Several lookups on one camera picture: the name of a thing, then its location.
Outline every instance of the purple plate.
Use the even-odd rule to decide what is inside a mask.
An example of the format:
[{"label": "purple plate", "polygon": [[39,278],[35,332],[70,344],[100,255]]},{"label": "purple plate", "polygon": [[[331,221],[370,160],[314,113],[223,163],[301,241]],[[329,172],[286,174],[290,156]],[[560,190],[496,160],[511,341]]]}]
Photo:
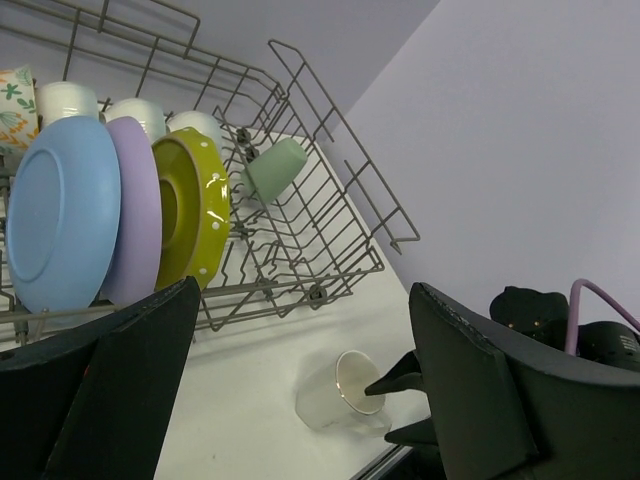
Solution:
[{"label": "purple plate", "polygon": [[137,120],[120,117],[106,125],[120,164],[120,226],[102,293],[129,305],[153,293],[162,253],[160,182],[149,139]]}]

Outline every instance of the dish rack wire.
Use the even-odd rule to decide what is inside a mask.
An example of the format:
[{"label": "dish rack wire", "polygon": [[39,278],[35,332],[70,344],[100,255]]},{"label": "dish rack wire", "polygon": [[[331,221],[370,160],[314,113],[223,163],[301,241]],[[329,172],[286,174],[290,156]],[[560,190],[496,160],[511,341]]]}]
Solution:
[{"label": "dish rack wire", "polygon": [[[185,105],[184,110],[207,111],[220,123],[225,143],[222,159],[232,184],[232,229],[218,274],[202,292],[196,328],[218,331],[225,325],[259,317],[285,317],[297,307],[317,309],[330,304],[352,295],[354,286],[366,275],[384,269],[372,241],[374,234],[386,237],[398,253],[402,253],[403,243],[420,239],[340,109],[295,47],[278,40],[268,42],[282,66],[286,79],[283,84],[261,68],[195,45],[201,19],[161,0],[149,0],[149,5],[162,10],[172,22],[193,23],[184,40],[114,18],[109,14],[109,0],[104,0],[97,9],[66,0],[4,3],[5,8],[68,29],[66,39],[61,39],[29,25],[2,24],[0,19],[0,30],[26,42],[40,42],[62,51],[65,58],[62,80],[73,80],[70,70],[76,58],[90,57],[104,65],[137,72],[135,90],[129,95],[144,97],[151,77],[188,86],[197,96],[195,103]],[[83,44],[81,37],[87,35],[99,41]],[[146,60],[109,53],[103,47],[110,42],[146,52]],[[212,110],[205,106],[211,98],[215,101]],[[112,99],[104,98],[100,103],[104,111]],[[167,119],[174,114],[165,112]],[[243,121],[235,120],[238,112]],[[335,140],[331,127],[337,124],[346,128],[348,140],[357,152],[356,158],[344,160],[343,167],[348,171],[344,184],[318,147],[321,140]],[[293,185],[272,204],[265,205],[259,198],[243,193],[239,174],[261,150],[285,136],[300,142],[309,161]],[[0,195],[7,212],[15,172],[5,168],[4,161],[1,167]],[[380,192],[387,197],[384,208],[370,195],[374,190],[377,198]],[[374,219],[369,221],[370,229],[351,203],[349,195],[354,192],[370,209],[370,218]],[[64,322],[49,325],[55,324],[52,320],[96,317],[120,308],[98,297],[83,310],[27,312],[16,298],[7,274],[5,225],[6,215],[0,219],[3,246],[0,300],[4,305],[0,324],[12,324],[13,329],[7,330],[8,334],[0,340],[15,340],[24,345],[66,328]]]}]

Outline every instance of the wall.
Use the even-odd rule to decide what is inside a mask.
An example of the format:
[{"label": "wall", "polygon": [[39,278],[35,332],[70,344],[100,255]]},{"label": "wall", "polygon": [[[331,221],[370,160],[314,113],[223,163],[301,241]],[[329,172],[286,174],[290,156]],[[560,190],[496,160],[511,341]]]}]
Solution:
[{"label": "wall", "polygon": [[[102,0],[70,0],[69,3],[100,11]],[[196,45],[270,72],[275,71],[275,75],[282,70],[279,70],[278,60],[267,47],[267,40],[276,38],[298,47],[321,72],[326,87],[346,111],[431,12],[437,0],[168,0],[168,3],[202,18]],[[108,13],[183,41],[188,40],[194,25],[193,20],[148,0],[112,0]],[[2,23],[29,26],[61,40],[68,39],[70,33],[50,22],[33,23],[8,3],[0,5]],[[87,44],[83,42],[105,42],[104,36],[95,40],[86,37],[89,37],[86,31],[80,29],[77,39],[80,45]],[[0,42],[3,65],[17,66],[28,61],[41,83],[58,80],[62,76],[64,49],[43,49],[33,42],[17,40],[2,30]],[[131,51],[124,55],[137,62],[141,58],[144,64],[147,51],[141,52],[139,57]],[[135,92],[139,71],[130,72],[131,77],[127,77],[122,72],[106,71],[98,62],[82,63],[86,60],[81,55],[76,57],[71,65],[70,79],[87,82],[103,97],[108,94],[116,99],[126,98]],[[149,81],[153,82],[153,75],[150,77]],[[167,95],[166,91],[166,86],[145,89],[143,96],[162,102],[167,110],[184,108],[180,107],[183,99],[176,98],[176,102],[172,102],[172,95]]]},{"label": "wall", "polygon": [[487,313],[505,285],[584,276],[640,312],[639,24],[633,0],[436,7],[347,116],[422,234],[386,248],[406,287]]}]

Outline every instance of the white mug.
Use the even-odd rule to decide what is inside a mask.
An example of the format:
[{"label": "white mug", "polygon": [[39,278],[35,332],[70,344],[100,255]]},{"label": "white mug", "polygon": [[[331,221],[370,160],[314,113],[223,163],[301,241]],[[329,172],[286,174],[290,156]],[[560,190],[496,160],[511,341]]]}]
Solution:
[{"label": "white mug", "polygon": [[391,430],[383,411],[385,396],[366,396],[364,389],[380,372],[362,352],[351,350],[309,377],[298,390],[296,413],[311,429],[349,429],[371,437]]},{"label": "white mug", "polygon": [[42,128],[65,117],[99,118],[95,92],[73,82],[55,82],[36,88],[36,108],[42,116]]},{"label": "white mug", "polygon": [[164,124],[164,113],[162,108],[153,102],[142,98],[128,98],[107,108],[104,112],[107,122],[120,117],[133,117],[142,126],[147,138],[151,143],[164,137],[167,133],[167,126]]},{"label": "white mug", "polygon": [[182,130],[183,128],[193,127],[205,137],[209,137],[213,140],[213,143],[218,150],[218,155],[222,158],[222,130],[218,121],[212,116],[206,113],[197,112],[191,110],[190,112],[181,112],[175,117],[171,117],[167,122],[169,130],[175,132],[176,130]]}]

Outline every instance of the cup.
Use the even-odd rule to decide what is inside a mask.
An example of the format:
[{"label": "cup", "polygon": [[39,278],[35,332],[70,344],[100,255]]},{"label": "cup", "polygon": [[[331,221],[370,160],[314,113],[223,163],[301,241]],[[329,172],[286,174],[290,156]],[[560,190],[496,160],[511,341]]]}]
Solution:
[{"label": "cup", "polygon": [[36,88],[36,106],[42,128],[65,117],[99,118],[98,98],[93,90],[73,82],[48,83]]},{"label": "cup", "polygon": [[0,71],[0,155],[21,158],[37,134],[29,65]]},{"label": "cup", "polygon": [[257,192],[269,204],[293,182],[307,163],[307,154],[293,138],[285,138],[251,162],[240,178],[248,194]]},{"label": "cup", "polygon": [[296,396],[296,413],[312,430],[348,429],[370,437],[391,430],[383,411],[385,396],[366,396],[364,389],[380,372],[362,352],[351,350],[310,376]]},{"label": "cup", "polygon": [[175,117],[171,117],[169,119],[167,127],[169,127],[169,130],[172,132],[182,130],[187,127],[195,128],[202,135],[213,140],[213,143],[216,145],[216,149],[218,150],[218,155],[222,158],[222,130],[220,130],[218,121],[212,115],[207,115],[206,113],[197,112],[195,110],[191,110],[190,112],[181,112]]},{"label": "cup", "polygon": [[159,105],[142,98],[128,98],[107,108],[104,112],[107,122],[120,117],[133,117],[142,126],[149,142],[153,143],[167,133],[164,113]]}]

